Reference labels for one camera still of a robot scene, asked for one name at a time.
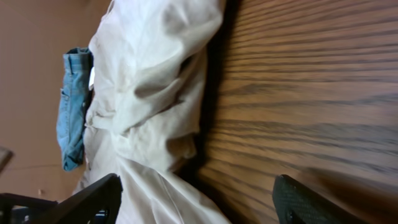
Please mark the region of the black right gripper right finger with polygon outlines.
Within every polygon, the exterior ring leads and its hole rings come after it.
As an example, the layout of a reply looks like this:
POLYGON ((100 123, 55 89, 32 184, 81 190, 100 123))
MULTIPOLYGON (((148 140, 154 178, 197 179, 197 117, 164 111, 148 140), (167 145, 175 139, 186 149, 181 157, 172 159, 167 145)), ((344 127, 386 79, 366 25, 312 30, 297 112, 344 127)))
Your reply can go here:
POLYGON ((365 224, 288 175, 275 178, 272 201, 280 224, 365 224))

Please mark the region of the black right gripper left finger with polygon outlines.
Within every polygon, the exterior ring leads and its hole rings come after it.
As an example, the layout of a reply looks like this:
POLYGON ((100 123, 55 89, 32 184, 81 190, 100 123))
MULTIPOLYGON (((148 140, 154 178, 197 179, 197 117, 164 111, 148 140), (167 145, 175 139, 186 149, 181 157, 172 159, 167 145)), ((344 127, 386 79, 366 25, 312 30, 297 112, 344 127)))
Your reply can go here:
POLYGON ((122 192, 120 177, 108 174, 60 203, 3 193, 1 223, 115 223, 122 192))

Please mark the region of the beige cotton shorts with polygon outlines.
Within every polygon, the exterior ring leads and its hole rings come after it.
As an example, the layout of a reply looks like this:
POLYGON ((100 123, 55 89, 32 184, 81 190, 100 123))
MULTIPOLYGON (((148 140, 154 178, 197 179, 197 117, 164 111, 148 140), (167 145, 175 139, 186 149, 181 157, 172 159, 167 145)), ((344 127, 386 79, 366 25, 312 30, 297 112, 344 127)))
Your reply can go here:
POLYGON ((227 223, 177 176, 196 153, 206 45, 223 22, 219 0, 115 0, 92 37, 94 98, 86 115, 87 187, 123 186, 118 223, 227 223))

